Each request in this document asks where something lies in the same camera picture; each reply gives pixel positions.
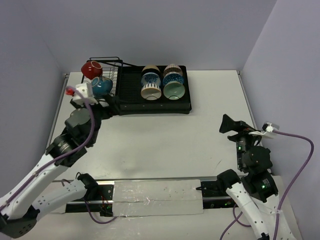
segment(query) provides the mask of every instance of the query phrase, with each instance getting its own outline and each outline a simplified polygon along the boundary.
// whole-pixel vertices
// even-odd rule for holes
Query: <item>metal edge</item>
[[[61,90],[58,106],[57,106],[55,114],[54,114],[53,123],[52,123],[52,127],[51,127],[51,130],[50,130],[48,142],[46,143],[46,148],[50,145],[50,143],[52,141],[52,137],[53,137],[53,134],[54,134],[54,131],[55,131],[55,127],[56,127],[56,123],[57,123],[60,107],[61,107],[61,104],[62,104],[62,99],[64,98],[65,88],[67,86],[70,74],[69,73],[64,73],[63,75],[64,75],[64,83],[63,83],[63,86],[62,86],[62,90]]]
[[[258,129],[256,121],[255,121],[255,118],[254,118],[254,115],[253,115],[251,107],[250,107],[250,103],[249,103],[247,94],[246,94],[245,86],[244,86],[244,84],[242,82],[242,79],[241,79],[241,72],[240,71],[236,71],[236,73],[238,74],[238,78],[239,78],[239,81],[240,81],[240,84],[241,84],[241,88],[242,88],[242,91],[243,91],[243,94],[244,94],[246,105],[247,105],[249,113],[250,113],[250,117],[251,117],[251,120],[252,120],[252,123],[253,123],[253,127],[255,129]]]

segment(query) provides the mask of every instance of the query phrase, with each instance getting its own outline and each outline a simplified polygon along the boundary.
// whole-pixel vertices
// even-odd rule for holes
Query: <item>cup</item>
[[[169,72],[163,79],[163,95],[170,100],[178,100],[186,93],[184,78],[178,72]]]
[[[141,74],[141,97],[151,101],[159,99],[162,95],[159,68],[155,65],[147,65],[143,68]]]
[[[163,71],[163,77],[166,77],[167,74],[172,73],[172,72],[178,73],[181,76],[183,75],[182,69],[178,65],[170,64],[165,67],[165,69]]]
[[[156,84],[160,86],[161,79],[158,74],[155,74],[154,72],[147,72],[141,78],[141,85],[144,86],[146,84]]]
[[[159,68],[156,65],[147,65],[142,69],[141,75],[145,75],[147,73],[155,73],[158,76],[161,75]]]
[[[104,76],[96,76],[91,82],[93,95],[101,98],[111,92],[113,82],[111,79]]]
[[[95,77],[100,77],[103,70],[102,66],[97,61],[87,61],[81,67],[81,72],[86,78],[93,80]]]
[[[141,89],[141,97],[146,100],[157,100],[161,97],[162,92],[159,85],[154,83],[148,83]]]

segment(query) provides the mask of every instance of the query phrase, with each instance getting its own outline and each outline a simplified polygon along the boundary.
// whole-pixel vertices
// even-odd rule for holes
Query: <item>cable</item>
[[[78,147],[76,147],[75,149],[73,149],[72,151],[69,151],[65,154],[62,154],[56,158],[54,158],[53,160],[47,162],[46,164],[44,164],[43,166],[41,166],[37,171],[35,171],[31,177],[29,177],[28,180],[26,180],[24,182],[24,184],[22,184],[21,187],[19,187],[19,189],[14,192],[9,198],[8,200],[2,205],[0,206],[0,212],[7,206],[10,205],[10,203],[12,202],[13,199],[15,199],[15,197],[17,197],[31,182],[33,179],[35,179],[44,169],[46,169],[48,166],[50,166],[51,164],[54,164],[56,161],[59,161],[60,159],[64,159],[66,157],[68,157],[71,154],[74,154],[75,152],[79,151],[80,149],[84,148],[88,142],[90,141],[90,139],[92,138],[93,134],[94,134],[94,130],[95,130],[95,117],[94,117],[94,113],[92,112],[92,109],[87,101],[87,99],[85,99],[85,97],[73,86],[67,86],[66,89],[72,89],[76,94],[78,94],[80,96],[80,98],[83,100],[85,107],[87,108],[87,110],[89,111],[89,115],[90,115],[90,120],[91,120],[91,128],[90,128],[90,132],[88,137],[86,138],[86,140],[79,145]]]
[[[116,220],[117,216],[115,216],[114,218],[112,218],[111,220],[109,221],[98,221],[97,219],[94,218],[94,216],[92,215],[91,211],[90,211],[90,208],[89,208],[89,204],[86,200],[84,200],[84,203],[85,203],[85,206],[86,206],[86,209],[88,210],[88,213],[90,215],[90,218],[97,224],[109,224],[111,222],[113,222],[114,220]]]
[[[237,204],[235,204],[235,205],[233,206],[232,213],[233,213],[234,219],[237,219],[237,216],[236,216],[236,207],[235,207],[235,206],[237,207]],[[240,222],[239,219],[237,219],[236,221],[237,221],[238,224],[240,224],[240,225],[243,226],[243,227],[251,228],[251,225],[250,225],[250,224],[249,224],[249,225],[244,224],[244,223]]]
[[[62,186],[65,186],[64,182],[66,182],[66,183],[68,183],[68,184],[71,183],[69,180],[61,179],[61,184],[62,184]],[[89,208],[88,202],[87,202],[86,200],[84,200],[84,203],[85,203],[86,209],[87,209],[87,211],[88,211],[88,213],[89,213],[89,215],[90,215],[90,218],[91,218],[95,223],[97,223],[97,224],[109,224],[109,223],[113,222],[114,220],[116,220],[116,218],[117,218],[117,217],[115,216],[114,218],[112,218],[112,219],[109,220],[109,221],[105,221],[105,222],[103,222],[103,221],[98,221],[98,220],[96,220],[96,219],[94,218],[94,216],[92,215],[91,210],[90,210],[90,208]]]
[[[240,214],[235,218],[235,220],[233,220],[223,231],[223,233],[220,236],[219,240],[222,240],[222,238],[224,237],[224,235],[226,234],[226,232],[229,230],[229,228],[232,227],[233,224],[235,224],[237,222],[237,220],[241,217],[242,212],[240,212]]]
[[[293,138],[298,138],[298,139],[303,139],[306,140],[310,143],[311,145],[311,149],[310,149],[310,153],[309,156],[307,157],[307,159],[305,160],[304,164],[302,165],[302,167],[299,169],[299,171],[296,173],[296,175],[293,177],[293,179],[291,180],[291,182],[289,183],[288,187],[285,189],[283,196],[281,197],[281,200],[279,202],[278,208],[277,208],[277,214],[276,214],[276,220],[275,220],[275,228],[274,228],[274,234],[273,234],[273,240],[277,239],[277,234],[278,234],[278,228],[279,228],[279,211],[282,207],[282,204],[285,201],[285,198],[290,190],[290,188],[292,187],[292,185],[295,183],[295,181],[297,180],[297,178],[299,177],[299,175],[301,174],[301,172],[305,169],[305,167],[307,166],[308,162],[310,161],[312,154],[314,153],[314,149],[315,149],[315,145],[314,143],[307,137],[305,136],[300,136],[300,135],[296,135],[296,134],[291,134],[291,133],[285,133],[285,132],[281,132],[281,131],[273,131],[276,134],[280,134],[280,135],[284,135],[284,136],[288,136],[288,137],[293,137]]]
[[[62,184],[63,187],[65,186],[64,182],[66,182],[68,184],[71,183],[69,180],[63,178],[63,179],[61,179],[61,184]]]

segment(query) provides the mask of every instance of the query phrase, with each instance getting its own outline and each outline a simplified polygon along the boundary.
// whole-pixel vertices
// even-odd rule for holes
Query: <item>gray wall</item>
[[[44,153],[62,72],[17,0],[0,2],[0,196]],[[0,233],[0,239],[7,239]]]
[[[319,239],[320,222],[320,1],[278,0],[242,72],[257,124],[307,136],[315,152],[289,198],[305,240]],[[274,172],[288,185],[310,145],[278,136],[265,141]]]
[[[276,0],[23,0],[64,72],[89,57],[242,69]]]

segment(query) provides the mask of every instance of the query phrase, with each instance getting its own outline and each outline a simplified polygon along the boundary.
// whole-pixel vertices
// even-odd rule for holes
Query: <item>blue patterned cup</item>
[[[141,85],[145,86],[147,84],[155,84],[160,86],[161,84],[161,79],[158,74],[154,72],[148,72],[144,74],[141,78]]]
[[[182,98],[186,93],[184,82],[184,78],[178,72],[168,73],[162,81],[163,95],[170,100]]]
[[[97,98],[103,97],[111,92],[113,82],[104,76],[97,76],[91,82],[93,95]]]
[[[178,82],[183,85],[185,81],[184,81],[184,78],[179,73],[173,71],[173,72],[168,73],[164,77],[162,84],[165,87],[170,82]]]

